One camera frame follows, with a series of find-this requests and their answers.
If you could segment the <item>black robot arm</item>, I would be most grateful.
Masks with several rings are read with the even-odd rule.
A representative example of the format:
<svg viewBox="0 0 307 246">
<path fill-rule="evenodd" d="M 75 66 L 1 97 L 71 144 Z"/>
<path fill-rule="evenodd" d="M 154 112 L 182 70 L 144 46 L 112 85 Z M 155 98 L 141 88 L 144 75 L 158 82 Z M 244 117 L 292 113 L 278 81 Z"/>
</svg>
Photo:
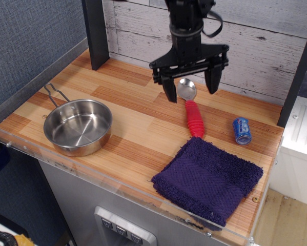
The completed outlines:
<svg viewBox="0 0 307 246">
<path fill-rule="evenodd" d="M 218 90 L 222 71 L 229 62 L 228 45 L 201 42 L 201 35 L 205 33 L 204 18 L 210 15 L 223 22 L 211 10 L 215 2 L 166 1 L 166 5 L 170 13 L 172 47 L 167 54 L 149 64 L 154 82 L 162 85 L 167 99 L 175 103 L 177 95 L 174 79 L 204 72 L 208 91 L 214 94 Z"/>
</svg>

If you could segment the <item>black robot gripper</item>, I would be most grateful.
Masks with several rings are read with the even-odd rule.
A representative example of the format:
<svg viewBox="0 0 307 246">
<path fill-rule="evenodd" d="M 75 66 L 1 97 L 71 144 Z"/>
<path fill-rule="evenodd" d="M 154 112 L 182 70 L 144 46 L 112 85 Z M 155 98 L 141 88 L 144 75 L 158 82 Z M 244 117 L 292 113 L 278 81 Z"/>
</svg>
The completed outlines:
<svg viewBox="0 0 307 246">
<path fill-rule="evenodd" d="M 168 101 L 177 103 L 174 78 L 204 72 L 210 94 L 219 87 L 222 69 L 228 65 L 229 46 L 224 44 L 203 44 L 203 24 L 189 30 L 170 25 L 172 48 L 162 57 L 152 61 L 153 79 L 163 86 Z"/>
</svg>

